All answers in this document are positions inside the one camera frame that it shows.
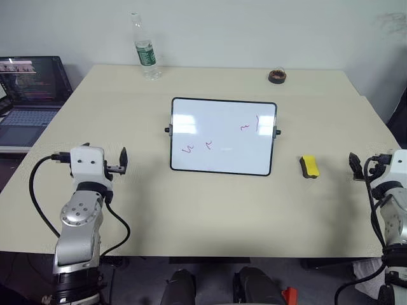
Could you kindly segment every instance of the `whiteboard eraser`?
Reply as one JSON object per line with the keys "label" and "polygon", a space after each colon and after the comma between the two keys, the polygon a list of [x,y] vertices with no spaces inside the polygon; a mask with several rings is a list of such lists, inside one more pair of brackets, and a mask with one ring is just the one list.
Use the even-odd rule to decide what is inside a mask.
{"label": "whiteboard eraser", "polygon": [[319,170],[315,156],[302,156],[300,159],[304,178],[316,179],[319,177]]}

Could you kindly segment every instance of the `tape roll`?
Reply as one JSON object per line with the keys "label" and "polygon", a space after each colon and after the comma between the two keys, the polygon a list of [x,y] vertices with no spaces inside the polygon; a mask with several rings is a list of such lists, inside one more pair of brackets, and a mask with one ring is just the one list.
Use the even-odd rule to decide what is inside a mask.
{"label": "tape roll", "polygon": [[268,74],[268,80],[273,84],[282,84],[286,78],[287,74],[282,70],[273,70]]}

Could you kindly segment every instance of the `beige tabletop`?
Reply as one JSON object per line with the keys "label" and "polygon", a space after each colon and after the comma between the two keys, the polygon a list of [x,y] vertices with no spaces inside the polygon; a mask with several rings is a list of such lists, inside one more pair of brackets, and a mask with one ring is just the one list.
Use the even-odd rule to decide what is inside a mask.
{"label": "beige tabletop", "polygon": [[[282,86],[264,69],[166,68],[146,81],[138,67],[98,65],[50,123],[0,194],[0,250],[52,253],[56,237],[37,215],[28,180],[34,164],[84,142],[128,171],[115,176],[112,208],[132,228],[114,255],[372,257],[381,254],[370,226],[363,182],[348,154],[364,161],[399,146],[369,102],[340,71],[287,71]],[[175,172],[169,167],[173,97],[275,102],[277,137],[268,177]],[[316,156],[321,176],[304,179],[299,157]],[[44,163],[39,204],[60,230],[72,195],[69,167]],[[104,209],[102,250],[124,227]]]}

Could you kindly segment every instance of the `black whiteboard frame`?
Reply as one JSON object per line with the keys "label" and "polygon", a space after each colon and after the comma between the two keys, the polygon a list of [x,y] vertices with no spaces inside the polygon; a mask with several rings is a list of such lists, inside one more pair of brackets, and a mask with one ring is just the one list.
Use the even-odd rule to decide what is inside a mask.
{"label": "black whiteboard frame", "polygon": [[171,101],[171,126],[173,126],[173,112],[174,112],[174,100],[175,99],[182,99],[182,100],[208,100],[212,102],[231,102],[231,103],[248,103],[248,104],[270,104],[274,105],[274,122],[273,122],[273,134],[272,134],[272,148],[270,149],[270,166],[268,167],[268,173],[260,174],[260,173],[232,173],[232,172],[212,172],[208,170],[180,170],[178,168],[172,167],[172,134],[170,134],[170,168],[177,172],[199,172],[199,173],[227,173],[232,175],[249,175],[249,176],[261,176],[266,177],[269,176],[272,172],[272,159],[273,159],[273,147],[274,147],[274,140],[275,140],[275,132],[276,129],[276,120],[277,120],[277,104],[273,102],[254,102],[248,100],[216,100],[213,98],[195,98],[195,97],[174,97]]}

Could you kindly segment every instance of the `laptop keyboard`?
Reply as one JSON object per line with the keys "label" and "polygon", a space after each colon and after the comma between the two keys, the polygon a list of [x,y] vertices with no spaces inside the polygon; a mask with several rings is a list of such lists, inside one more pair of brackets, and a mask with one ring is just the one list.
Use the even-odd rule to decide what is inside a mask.
{"label": "laptop keyboard", "polygon": [[11,111],[2,125],[48,126],[58,111]]}

